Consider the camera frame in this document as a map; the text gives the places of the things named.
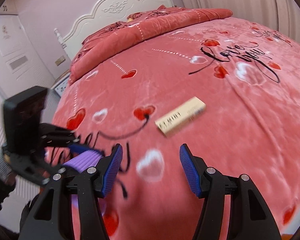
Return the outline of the person's left hand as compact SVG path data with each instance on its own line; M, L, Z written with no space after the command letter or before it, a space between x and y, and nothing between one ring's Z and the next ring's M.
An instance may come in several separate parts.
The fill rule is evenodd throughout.
M13 186L16 182L16 173L10 167L5 155L0 152L0 180L6 185Z

